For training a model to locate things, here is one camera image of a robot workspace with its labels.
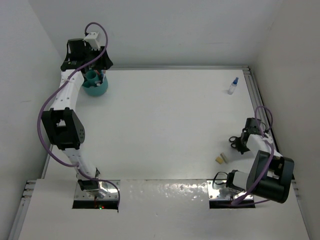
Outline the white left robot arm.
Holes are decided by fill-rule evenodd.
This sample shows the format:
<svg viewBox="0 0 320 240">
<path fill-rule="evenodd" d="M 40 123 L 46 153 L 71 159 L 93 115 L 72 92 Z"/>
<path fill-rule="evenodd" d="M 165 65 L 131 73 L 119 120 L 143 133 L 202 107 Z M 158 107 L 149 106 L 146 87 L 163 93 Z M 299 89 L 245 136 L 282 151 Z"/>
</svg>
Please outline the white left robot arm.
<svg viewBox="0 0 320 240">
<path fill-rule="evenodd" d="M 55 156 L 46 143 L 42 144 L 58 163 L 75 170 L 83 192 L 102 196 L 106 182 L 99 179 L 99 170 L 81 152 L 86 133 L 76 114 L 76 104 L 81 87 L 94 89 L 108 83 L 105 71 L 113 66 L 113 62 L 107 54 L 107 46 L 100 46 L 97 40 L 70 39 L 66 47 L 59 88 L 48 98 L 51 107 L 46 109 L 43 105 L 40 109 L 37 133 L 42 140 L 41 128 L 44 128 L 50 143 L 65 154 L 68 163 Z"/>
</svg>

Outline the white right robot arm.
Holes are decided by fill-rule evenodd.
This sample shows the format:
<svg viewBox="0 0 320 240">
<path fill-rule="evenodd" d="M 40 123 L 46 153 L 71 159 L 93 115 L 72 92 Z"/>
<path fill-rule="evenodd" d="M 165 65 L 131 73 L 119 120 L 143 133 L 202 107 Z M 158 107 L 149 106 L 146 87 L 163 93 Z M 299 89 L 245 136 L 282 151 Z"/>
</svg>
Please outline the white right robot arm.
<svg viewBox="0 0 320 240">
<path fill-rule="evenodd" d="M 283 204 L 289 196 L 295 163 L 274 149 L 273 140 L 261 130 L 261 123 L 260 119 L 247 118 L 241 135 L 229 138 L 233 149 L 242 155 L 251 152 L 255 158 L 249 173 L 229 172 L 225 186 Z"/>
</svg>

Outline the large black handled scissors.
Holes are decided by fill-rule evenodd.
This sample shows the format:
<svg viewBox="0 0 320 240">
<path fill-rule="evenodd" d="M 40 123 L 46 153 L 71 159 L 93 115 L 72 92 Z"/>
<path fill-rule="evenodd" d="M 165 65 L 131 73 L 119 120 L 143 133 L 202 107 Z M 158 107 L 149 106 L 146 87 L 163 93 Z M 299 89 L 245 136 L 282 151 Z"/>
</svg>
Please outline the large black handled scissors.
<svg viewBox="0 0 320 240">
<path fill-rule="evenodd" d="M 228 141 L 233 149 L 238 149 L 242 146 L 241 137 L 231 136 Z"/>
</svg>

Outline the white eraser block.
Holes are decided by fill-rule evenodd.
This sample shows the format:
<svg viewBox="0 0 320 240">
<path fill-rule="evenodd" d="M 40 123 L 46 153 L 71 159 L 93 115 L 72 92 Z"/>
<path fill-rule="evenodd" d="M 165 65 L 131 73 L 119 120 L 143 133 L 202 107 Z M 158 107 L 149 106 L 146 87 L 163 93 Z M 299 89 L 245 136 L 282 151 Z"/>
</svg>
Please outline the white eraser block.
<svg viewBox="0 0 320 240">
<path fill-rule="evenodd" d="M 227 156 L 226 156 L 223 152 L 220 154 L 220 157 L 222 158 L 222 160 L 223 160 L 226 164 L 229 163 L 229 160 L 228 160 Z"/>
</svg>

